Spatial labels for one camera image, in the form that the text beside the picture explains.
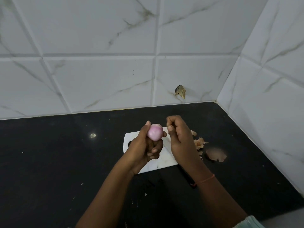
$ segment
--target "white cutting board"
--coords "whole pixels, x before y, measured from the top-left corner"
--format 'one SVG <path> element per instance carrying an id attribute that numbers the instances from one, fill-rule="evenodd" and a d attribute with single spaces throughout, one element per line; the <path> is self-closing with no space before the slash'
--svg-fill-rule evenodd
<path id="1" fill-rule="evenodd" d="M 174 166 L 177 165 L 177 162 L 175 161 L 173 154 L 171 153 L 171 150 L 167 150 L 166 147 L 170 147 L 170 135 L 168 133 L 167 127 L 163 127 L 163 130 L 167 133 L 167 137 L 162 138 L 164 142 L 163 149 L 161 150 L 161 153 L 159 154 L 158 159 L 152 159 L 150 160 L 142 169 L 139 171 L 139 174 L 152 171 L 152 170 L 157 170 L 161 168 L 165 168 L 168 166 Z M 127 133 L 125 134 L 124 138 L 124 153 L 127 151 L 129 147 L 129 142 L 132 141 L 134 138 L 137 137 L 139 131 L 132 132 L 132 133 Z"/>

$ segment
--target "forearm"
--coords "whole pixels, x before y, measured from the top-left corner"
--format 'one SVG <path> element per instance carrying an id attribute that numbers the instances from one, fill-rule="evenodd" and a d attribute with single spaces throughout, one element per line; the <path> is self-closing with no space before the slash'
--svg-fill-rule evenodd
<path id="1" fill-rule="evenodd" d="M 133 176 L 123 156 L 107 176 L 76 227 L 115 227 Z"/>
<path id="2" fill-rule="evenodd" d="M 191 171 L 189 175 L 198 183 L 201 197 L 216 227 L 231 228 L 247 217 L 245 211 L 234 201 L 215 177 L 199 183 L 212 176 L 212 173 L 202 161 L 200 164 L 193 165 L 189 171 Z"/>

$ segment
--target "peeled onion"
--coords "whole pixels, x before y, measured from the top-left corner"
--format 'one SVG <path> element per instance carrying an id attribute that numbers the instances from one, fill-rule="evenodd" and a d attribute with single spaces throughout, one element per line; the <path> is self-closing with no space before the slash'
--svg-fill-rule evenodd
<path id="1" fill-rule="evenodd" d="M 160 124 L 152 124 L 147 136 L 152 141 L 158 141 L 163 137 L 163 133 L 163 127 Z"/>

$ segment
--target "light blue sleeve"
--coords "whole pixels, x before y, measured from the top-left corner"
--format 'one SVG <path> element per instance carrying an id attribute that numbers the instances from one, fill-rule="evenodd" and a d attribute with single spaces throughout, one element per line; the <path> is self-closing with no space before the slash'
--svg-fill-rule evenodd
<path id="1" fill-rule="evenodd" d="M 264 228 L 254 216 L 248 216 L 244 221 L 241 221 L 234 228 Z"/>

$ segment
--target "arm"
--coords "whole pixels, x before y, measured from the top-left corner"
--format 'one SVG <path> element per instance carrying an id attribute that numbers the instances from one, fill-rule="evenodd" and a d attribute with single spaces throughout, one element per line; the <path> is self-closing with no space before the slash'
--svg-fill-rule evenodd
<path id="1" fill-rule="evenodd" d="M 234 201 L 220 182 L 201 161 L 190 129 L 180 116 L 167 117 L 172 153 L 183 169 L 198 183 L 201 197 L 218 228 L 231 228 L 243 221 L 247 214 Z"/>
<path id="2" fill-rule="evenodd" d="M 150 126 L 148 121 L 115 164 L 76 228 L 116 227 L 131 179 L 163 148 L 162 140 L 153 142 L 146 136 Z"/>

